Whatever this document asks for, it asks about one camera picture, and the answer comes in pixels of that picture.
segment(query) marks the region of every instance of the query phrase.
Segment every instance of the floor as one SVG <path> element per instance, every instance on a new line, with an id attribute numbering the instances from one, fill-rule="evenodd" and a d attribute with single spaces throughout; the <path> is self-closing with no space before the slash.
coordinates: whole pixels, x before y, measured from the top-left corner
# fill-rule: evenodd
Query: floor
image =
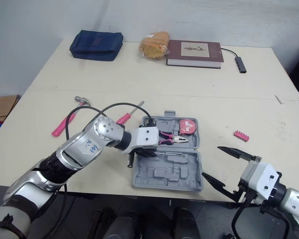
<path id="1" fill-rule="evenodd" d="M 0 186 L 1 199 L 7 187 Z M 34 220 L 30 227 L 28 239 L 40 239 L 54 225 L 62 205 L 63 195 L 58 195 L 46 213 Z M 64 214 L 72 204 L 72 209 L 64 223 L 50 239 L 86 239 L 93 229 L 93 219 L 105 207 L 110 207 L 119 215 L 124 212 L 137 211 L 144 213 L 156 209 L 166 217 L 172 218 L 173 210 L 185 207 L 196 217 L 202 239 L 222 239 L 232 233 L 231 221 L 237 209 L 229 204 L 216 202 L 190 201 L 182 199 L 128 197 L 100 194 L 69 194 Z M 242 239 L 282 239 L 285 230 L 284 222 L 270 215 L 259 213 L 258 207 L 247 208 L 237 222 L 237 231 Z"/>

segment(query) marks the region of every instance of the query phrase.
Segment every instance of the tool case compartment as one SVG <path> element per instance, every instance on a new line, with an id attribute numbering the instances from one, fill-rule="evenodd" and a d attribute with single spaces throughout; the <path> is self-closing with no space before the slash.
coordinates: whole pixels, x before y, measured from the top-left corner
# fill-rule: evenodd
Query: tool case compartment
<path id="1" fill-rule="evenodd" d="M 189 142 L 159 145 L 157 157 L 136 156 L 133 185 L 141 188 L 170 189 L 182 191 L 201 191 L 203 189 L 202 164 L 199 152 L 198 122 L 193 118 L 175 117 L 175 112 L 165 111 L 163 117 L 152 117 L 158 130 L 178 135 L 179 121 L 193 120 L 196 132 L 182 135 Z M 148 117 L 143 118 L 143 125 Z"/>

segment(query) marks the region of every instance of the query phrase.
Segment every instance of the hammer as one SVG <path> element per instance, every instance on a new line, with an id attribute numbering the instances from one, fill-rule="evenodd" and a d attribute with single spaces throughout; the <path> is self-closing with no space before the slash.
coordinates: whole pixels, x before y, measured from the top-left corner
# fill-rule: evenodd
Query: hammer
<path id="1" fill-rule="evenodd" d="M 74 97 L 74 99 L 76 101 L 80 102 L 77 107 L 84 106 L 84 105 L 91 106 L 91 104 L 89 103 L 87 98 L 76 96 L 76 97 Z M 71 117 L 69 119 L 69 123 L 74 119 L 74 117 L 78 111 L 79 110 L 77 110 L 76 112 L 74 112 L 71 115 Z M 64 120 L 62 120 L 62 122 L 59 124 L 59 126 L 51 133 L 54 137 L 58 137 L 62 133 L 62 131 L 65 129 L 66 118 L 67 117 L 65 117 Z"/>

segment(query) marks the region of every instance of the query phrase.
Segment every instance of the navy blue pouch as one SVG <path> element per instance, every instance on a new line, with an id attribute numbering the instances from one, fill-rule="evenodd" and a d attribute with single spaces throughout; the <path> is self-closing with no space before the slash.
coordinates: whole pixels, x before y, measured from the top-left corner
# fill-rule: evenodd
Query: navy blue pouch
<path id="1" fill-rule="evenodd" d="M 120 32 L 97 32 L 81 30 L 73 40 L 70 51 L 75 58 L 113 61 L 123 44 Z"/>

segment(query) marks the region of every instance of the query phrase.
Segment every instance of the plastic bag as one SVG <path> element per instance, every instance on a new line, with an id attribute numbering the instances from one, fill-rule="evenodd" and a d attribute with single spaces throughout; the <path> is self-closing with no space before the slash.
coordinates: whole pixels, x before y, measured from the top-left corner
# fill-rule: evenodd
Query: plastic bag
<path id="1" fill-rule="evenodd" d="M 151 59 L 159 59 L 168 54 L 169 34 L 165 31 L 147 35 L 140 43 L 140 52 Z"/>

